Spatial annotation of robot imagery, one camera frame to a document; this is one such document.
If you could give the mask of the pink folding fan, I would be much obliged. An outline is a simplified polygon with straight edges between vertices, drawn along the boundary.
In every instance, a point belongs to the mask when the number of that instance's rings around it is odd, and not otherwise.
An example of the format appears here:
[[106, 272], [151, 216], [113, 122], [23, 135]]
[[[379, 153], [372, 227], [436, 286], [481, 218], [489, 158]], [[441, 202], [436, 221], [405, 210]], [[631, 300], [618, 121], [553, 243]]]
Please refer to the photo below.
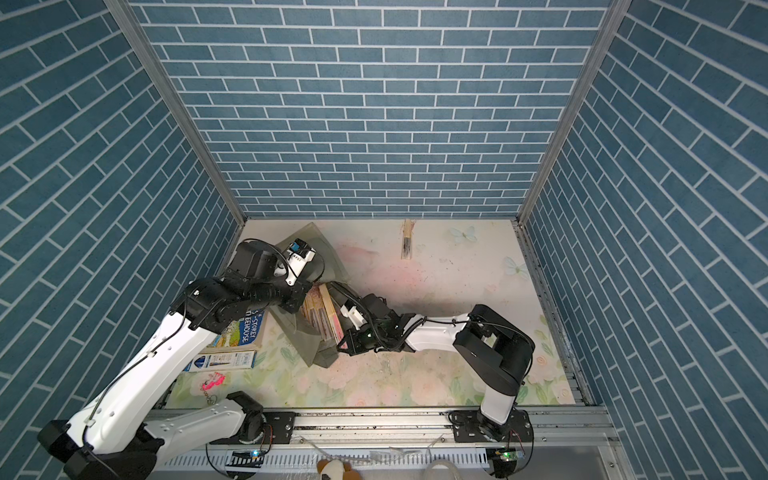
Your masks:
[[325, 338], [330, 341], [333, 340], [335, 344], [338, 344], [343, 336], [343, 328], [339, 320], [339, 316], [333, 302], [333, 298], [325, 284], [318, 286], [319, 295], [319, 324], [323, 328]]

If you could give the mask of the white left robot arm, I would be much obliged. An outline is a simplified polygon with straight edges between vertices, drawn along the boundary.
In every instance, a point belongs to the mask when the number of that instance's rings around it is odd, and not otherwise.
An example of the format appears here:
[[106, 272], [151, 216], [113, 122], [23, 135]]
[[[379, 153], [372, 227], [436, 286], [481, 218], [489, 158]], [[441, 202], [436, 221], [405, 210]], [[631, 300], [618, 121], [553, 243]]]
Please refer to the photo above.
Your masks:
[[157, 465], [212, 441], [263, 441], [263, 407], [244, 392], [173, 420], [147, 415], [184, 368], [248, 311], [297, 312], [313, 285], [305, 269], [315, 256], [301, 239], [285, 249], [241, 242], [222, 274], [183, 290], [146, 345], [92, 402], [41, 429], [40, 445], [71, 479], [145, 479]]

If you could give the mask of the black patterned bamboo folding fan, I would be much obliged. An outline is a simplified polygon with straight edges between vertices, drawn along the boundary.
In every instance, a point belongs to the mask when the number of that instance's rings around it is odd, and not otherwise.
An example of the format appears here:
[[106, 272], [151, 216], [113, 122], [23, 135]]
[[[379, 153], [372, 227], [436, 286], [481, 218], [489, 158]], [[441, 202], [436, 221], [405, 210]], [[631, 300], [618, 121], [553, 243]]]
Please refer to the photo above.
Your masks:
[[415, 221], [405, 219], [402, 224], [401, 258], [410, 260], [413, 251], [413, 229]]

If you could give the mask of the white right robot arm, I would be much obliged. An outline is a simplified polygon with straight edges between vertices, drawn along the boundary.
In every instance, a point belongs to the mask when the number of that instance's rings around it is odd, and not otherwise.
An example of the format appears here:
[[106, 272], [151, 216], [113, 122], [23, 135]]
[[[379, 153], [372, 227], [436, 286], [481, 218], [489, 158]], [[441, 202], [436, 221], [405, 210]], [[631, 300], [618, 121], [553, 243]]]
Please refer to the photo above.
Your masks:
[[533, 365], [535, 342], [492, 308], [477, 304], [467, 313], [449, 317], [399, 314], [384, 298], [369, 294], [347, 296], [340, 314], [339, 352], [456, 353], [486, 386], [480, 417], [498, 426], [508, 422]]

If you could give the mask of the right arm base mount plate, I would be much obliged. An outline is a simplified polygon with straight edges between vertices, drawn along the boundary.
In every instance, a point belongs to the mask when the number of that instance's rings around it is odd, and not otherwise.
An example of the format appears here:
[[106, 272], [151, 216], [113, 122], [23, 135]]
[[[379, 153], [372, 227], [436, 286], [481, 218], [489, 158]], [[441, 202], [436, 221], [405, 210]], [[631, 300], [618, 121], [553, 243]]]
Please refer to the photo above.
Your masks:
[[486, 418], [479, 409], [449, 411], [447, 419], [457, 443], [528, 443], [534, 439], [532, 422], [524, 410], [512, 409], [508, 419], [502, 424]]

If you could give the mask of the olive green canvas tote bag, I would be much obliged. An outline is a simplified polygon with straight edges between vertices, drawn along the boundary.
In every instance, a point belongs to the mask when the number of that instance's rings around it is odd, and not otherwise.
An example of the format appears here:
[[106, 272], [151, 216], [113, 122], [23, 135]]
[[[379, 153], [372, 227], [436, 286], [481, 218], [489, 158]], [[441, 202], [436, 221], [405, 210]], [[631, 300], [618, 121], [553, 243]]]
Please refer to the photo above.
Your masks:
[[329, 368], [338, 359], [339, 340], [323, 307], [323, 295], [318, 287], [330, 281], [347, 283], [350, 276], [318, 225], [309, 223], [295, 230], [278, 246], [285, 249], [296, 239], [308, 243], [316, 251], [315, 258], [301, 273], [304, 295], [299, 297], [295, 312], [282, 307], [270, 307], [268, 311], [307, 366]]

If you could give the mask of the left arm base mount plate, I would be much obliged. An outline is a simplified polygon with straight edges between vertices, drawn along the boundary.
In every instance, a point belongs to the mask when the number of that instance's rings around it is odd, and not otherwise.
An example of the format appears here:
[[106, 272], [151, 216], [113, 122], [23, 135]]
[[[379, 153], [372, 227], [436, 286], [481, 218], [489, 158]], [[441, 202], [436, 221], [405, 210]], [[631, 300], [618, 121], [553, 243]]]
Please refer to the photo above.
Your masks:
[[260, 420], [247, 421], [245, 429], [254, 433], [252, 439], [245, 440], [240, 432], [233, 436], [214, 440], [213, 445], [287, 445], [293, 436], [297, 414], [289, 411], [266, 411]]

